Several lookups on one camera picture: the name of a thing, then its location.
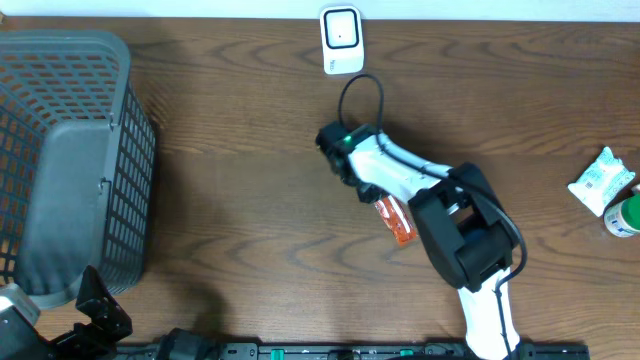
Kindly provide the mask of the red orange snack bar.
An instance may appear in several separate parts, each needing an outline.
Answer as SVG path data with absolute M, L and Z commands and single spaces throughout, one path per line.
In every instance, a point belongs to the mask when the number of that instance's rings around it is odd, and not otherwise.
M 405 246 L 417 237 L 417 231 L 409 220 L 402 204 L 389 195 L 374 203 L 384 224 L 393 234 L 399 246 Z

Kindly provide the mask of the teal wet wipes pack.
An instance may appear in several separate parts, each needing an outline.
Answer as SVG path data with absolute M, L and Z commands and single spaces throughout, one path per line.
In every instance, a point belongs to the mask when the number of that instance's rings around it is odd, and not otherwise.
M 600 217 L 635 175 L 613 154 L 610 147 L 605 146 L 594 162 L 567 189 L 596 217 Z

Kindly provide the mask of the green lid jar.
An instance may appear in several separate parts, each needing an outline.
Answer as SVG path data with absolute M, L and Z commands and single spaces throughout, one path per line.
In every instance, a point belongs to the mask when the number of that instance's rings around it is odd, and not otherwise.
M 617 237 L 639 234 L 639 196 L 634 195 L 610 207 L 604 213 L 606 229 Z

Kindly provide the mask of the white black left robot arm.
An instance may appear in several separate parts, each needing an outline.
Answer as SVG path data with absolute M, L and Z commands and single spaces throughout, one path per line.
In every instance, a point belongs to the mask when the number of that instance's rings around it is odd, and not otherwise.
M 118 343 L 133 333 L 132 321 L 111 296 L 98 271 L 85 268 L 75 307 L 90 318 L 50 341 L 59 359 L 114 359 L 144 355 L 145 350 L 120 351 Z M 217 359 L 219 346 L 185 330 L 173 329 L 152 351 L 153 359 Z

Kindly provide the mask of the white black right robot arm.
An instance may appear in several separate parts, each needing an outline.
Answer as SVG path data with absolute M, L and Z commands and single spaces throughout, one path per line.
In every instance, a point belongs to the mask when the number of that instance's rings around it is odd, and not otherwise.
M 519 230 L 478 167 L 427 161 L 369 125 L 335 121 L 316 144 L 331 170 L 377 207 L 398 241 L 419 238 L 441 278 L 457 290 L 466 343 L 480 359 L 513 359 L 520 343 L 508 283 L 517 274 Z

